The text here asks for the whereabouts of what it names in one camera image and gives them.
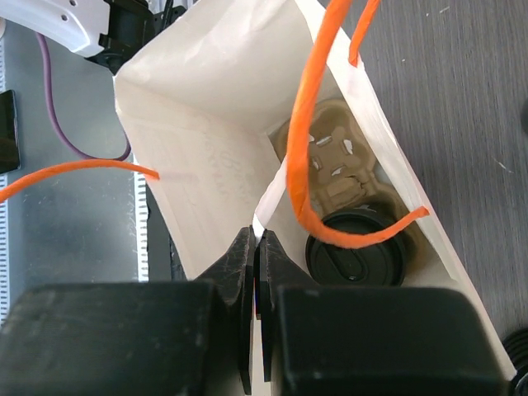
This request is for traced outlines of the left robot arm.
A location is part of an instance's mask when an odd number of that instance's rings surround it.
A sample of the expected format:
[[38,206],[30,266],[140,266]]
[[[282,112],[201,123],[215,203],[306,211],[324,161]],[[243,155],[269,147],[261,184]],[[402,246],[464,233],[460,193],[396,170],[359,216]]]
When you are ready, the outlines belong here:
[[181,17],[191,1],[5,0],[1,18],[116,74]]

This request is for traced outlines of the brown pulp cup carrier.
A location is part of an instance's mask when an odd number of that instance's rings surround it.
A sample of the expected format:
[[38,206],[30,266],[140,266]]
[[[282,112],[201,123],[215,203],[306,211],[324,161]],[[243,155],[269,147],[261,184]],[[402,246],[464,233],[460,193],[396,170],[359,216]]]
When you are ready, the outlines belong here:
[[[342,99],[325,100],[315,107],[309,129],[309,190],[311,205],[322,221],[335,211],[363,205],[378,207],[395,222],[408,213]],[[399,233],[410,253],[408,271],[425,252],[425,238],[416,224]]]

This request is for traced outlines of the black cup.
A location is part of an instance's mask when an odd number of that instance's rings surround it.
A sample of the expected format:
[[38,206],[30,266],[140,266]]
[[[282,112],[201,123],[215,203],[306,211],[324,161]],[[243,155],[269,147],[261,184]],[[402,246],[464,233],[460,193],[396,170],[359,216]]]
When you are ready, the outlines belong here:
[[516,369],[510,383],[510,395],[527,396],[528,329],[522,328],[511,333],[502,344]]

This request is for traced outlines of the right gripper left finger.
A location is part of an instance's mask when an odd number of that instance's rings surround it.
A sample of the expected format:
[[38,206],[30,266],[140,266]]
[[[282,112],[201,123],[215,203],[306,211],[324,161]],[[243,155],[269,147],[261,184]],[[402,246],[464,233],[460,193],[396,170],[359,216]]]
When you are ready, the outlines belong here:
[[42,285],[1,329],[4,395],[249,395],[255,235],[194,280]]

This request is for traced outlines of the paper takeout bag orange handles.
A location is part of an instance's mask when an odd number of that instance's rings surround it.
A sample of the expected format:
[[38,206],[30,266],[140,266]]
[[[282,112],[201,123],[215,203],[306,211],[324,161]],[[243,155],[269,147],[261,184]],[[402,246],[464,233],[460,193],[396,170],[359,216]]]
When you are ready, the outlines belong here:
[[[348,1],[327,6],[201,1],[142,48],[114,80],[115,109],[137,158],[134,169],[147,177],[185,281],[223,256],[240,229],[254,232],[249,395],[274,395],[263,377],[257,311],[264,233],[275,233],[287,256],[312,278],[304,266],[308,237],[359,249],[411,224],[422,232],[425,252],[402,284],[356,287],[431,287],[464,294],[478,311],[510,390],[512,362],[396,140],[360,57],[378,6],[369,1],[354,33],[347,35],[342,23]],[[385,229],[368,234],[332,229],[311,205],[309,129],[316,105],[329,99],[346,102],[408,209]]]

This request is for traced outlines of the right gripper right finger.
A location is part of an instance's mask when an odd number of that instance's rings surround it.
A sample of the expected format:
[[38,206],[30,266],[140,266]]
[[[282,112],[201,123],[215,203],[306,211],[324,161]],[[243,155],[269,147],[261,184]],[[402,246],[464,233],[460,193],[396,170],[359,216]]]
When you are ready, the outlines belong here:
[[477,309],[457,290],[322,286],[267,231],[256,294],[274,395],[509,392]]

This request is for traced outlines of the black cup lid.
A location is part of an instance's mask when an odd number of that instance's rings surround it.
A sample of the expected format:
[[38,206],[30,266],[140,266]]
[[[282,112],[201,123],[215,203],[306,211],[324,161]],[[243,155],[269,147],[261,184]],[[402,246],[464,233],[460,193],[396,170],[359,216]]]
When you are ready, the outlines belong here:
[[[374,233],[394,222],[392,215],[368,205],[338,210],[323,219],[323,223],[332,229],[358,234]],[[401,285],[409,258],[402,233],[359,249],[337,247],[313,236],[308,237],[305,245],[309,274],[320,285]]]

